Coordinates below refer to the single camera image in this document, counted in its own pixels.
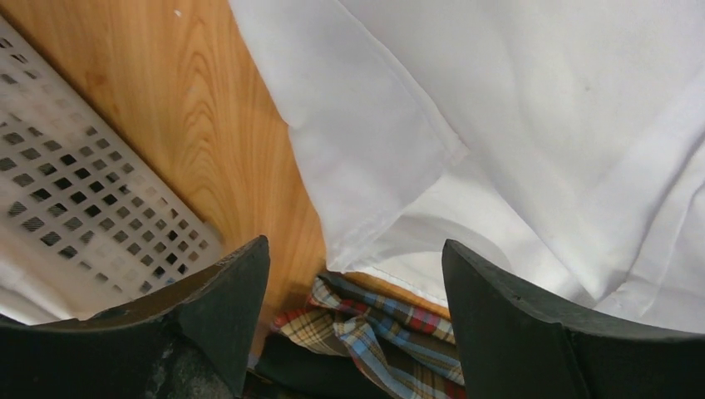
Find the white plastic laundry basket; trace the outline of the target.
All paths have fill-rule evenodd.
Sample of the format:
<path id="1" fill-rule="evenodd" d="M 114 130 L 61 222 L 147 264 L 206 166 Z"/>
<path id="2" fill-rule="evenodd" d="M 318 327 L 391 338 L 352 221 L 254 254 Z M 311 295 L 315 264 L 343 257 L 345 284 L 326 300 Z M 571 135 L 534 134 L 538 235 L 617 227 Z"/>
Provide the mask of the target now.
<path id="1" fill-rule="evenodd" d="M 220 254 L 217 233 L 2 22 L 2 315 L 87 319 Z"/>

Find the white long sleeve shirt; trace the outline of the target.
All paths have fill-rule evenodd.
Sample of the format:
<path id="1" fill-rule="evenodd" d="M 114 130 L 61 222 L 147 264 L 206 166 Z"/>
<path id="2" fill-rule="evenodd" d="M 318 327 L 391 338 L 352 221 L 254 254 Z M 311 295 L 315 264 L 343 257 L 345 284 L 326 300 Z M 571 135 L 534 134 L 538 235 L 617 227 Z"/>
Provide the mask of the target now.
<path id="1" fill-rule="evenodd" d="M 703 2 L 230 6 L 329 270 L 446 306 L 454 239 L 587 308 L 703 331 Z"/>

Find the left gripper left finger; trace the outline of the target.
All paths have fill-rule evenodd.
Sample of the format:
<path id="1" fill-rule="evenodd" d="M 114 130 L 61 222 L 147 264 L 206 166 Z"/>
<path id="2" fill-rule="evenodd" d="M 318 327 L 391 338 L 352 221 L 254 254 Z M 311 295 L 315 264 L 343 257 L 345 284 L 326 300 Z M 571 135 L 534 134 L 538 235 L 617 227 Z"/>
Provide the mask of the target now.
<path id="1" fill-rule="evenodd" d="M 4 398 L 238 397 L 269 278 L 269 242 L 142 298 L 36 326 L 1 321 Z"/>

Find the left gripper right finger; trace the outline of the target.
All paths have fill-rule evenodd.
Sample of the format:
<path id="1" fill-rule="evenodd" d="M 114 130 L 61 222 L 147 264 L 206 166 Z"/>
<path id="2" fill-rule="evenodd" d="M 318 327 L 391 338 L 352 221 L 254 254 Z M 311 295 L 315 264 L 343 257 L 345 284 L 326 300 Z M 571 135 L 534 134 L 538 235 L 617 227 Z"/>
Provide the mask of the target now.
<path id="1" fill-rule="evenodd" d="M 703 335 L 582 307 L 452 239 L 441 263 L 469 398 L 703 397 Z"/>

